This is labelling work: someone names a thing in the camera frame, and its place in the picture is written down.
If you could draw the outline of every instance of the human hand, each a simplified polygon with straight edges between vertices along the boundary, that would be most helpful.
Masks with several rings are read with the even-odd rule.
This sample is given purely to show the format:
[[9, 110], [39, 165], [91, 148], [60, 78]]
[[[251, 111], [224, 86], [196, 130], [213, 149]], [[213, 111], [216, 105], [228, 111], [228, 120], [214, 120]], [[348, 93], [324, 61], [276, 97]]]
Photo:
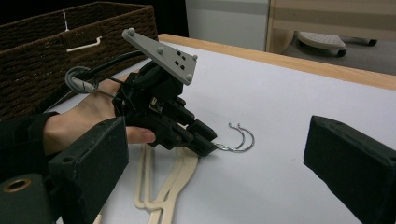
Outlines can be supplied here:
[[[120, 84], [104, 80], [99, 90], [115, 95]], [[112, 99], [102, 93], [90, 93], [84, 100], [70, 110], [50, 117], [44, 127], [44, 150], [46, 155], [65, 150], [95, 124], [114, 118]], [[151, 130], [126, 127], [128, 143], [151, 143], [155, 135]]]

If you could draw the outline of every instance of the wooden table edge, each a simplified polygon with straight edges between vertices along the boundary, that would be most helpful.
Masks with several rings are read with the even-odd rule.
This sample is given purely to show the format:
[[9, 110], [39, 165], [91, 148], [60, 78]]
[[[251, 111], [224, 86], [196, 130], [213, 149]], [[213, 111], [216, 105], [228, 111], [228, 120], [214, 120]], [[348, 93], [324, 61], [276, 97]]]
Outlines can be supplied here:
[[277, 65], [324, 77], [332, 77], [344, 81], [396, 91], [396, 76], [392, 75], [327, 63], [317, 63], [313, 61], [292, 58], [255, 49], [244, 49], [177, 35], [160, 34], [159, 39], [163, 42], [178, 44], [195, 49], [213, 51], [216, 53], [222, 53], [261, 63], [269, 63], [272, 65]]

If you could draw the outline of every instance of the black sleeve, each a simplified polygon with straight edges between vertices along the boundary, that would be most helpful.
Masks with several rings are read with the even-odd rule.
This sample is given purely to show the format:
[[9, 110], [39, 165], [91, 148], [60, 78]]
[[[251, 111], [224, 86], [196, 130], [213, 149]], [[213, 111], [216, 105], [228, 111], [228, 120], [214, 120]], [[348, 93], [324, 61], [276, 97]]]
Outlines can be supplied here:
[[43, 130], [56, 112], [0, 121], [0, 183], [16, 175], [46, 175]]

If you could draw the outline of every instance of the brown basket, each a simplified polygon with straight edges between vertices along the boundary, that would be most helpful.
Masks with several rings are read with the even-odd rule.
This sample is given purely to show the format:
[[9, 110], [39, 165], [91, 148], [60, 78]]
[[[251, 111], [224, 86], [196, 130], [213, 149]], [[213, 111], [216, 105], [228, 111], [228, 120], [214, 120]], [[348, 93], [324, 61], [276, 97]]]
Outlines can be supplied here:
[[[0, 26], [0, 120], [33, 114], [64, 84], [70, 68], [94, 68], [136, 50], [121, 36], [130, 27], [158, 40], [153, 7], [134, 4], [96, 2]], [[66, 52], [99, 36], [98, 46]], [[101, 75], [115, 75], [144, 59], [119, 63]]]

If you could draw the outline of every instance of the gray mounting plate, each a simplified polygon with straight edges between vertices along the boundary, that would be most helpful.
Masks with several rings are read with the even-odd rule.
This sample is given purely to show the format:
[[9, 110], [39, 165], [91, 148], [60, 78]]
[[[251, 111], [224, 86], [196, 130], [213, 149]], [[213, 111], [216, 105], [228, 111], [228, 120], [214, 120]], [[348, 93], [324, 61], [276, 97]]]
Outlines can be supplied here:
[[191, 84], [198, 58], [196, 55], [191, 56], [181, 50], [140, 35], [134, 31], [134, 28], [124, 30], [122, 37], [177, 80], [187, 86]]

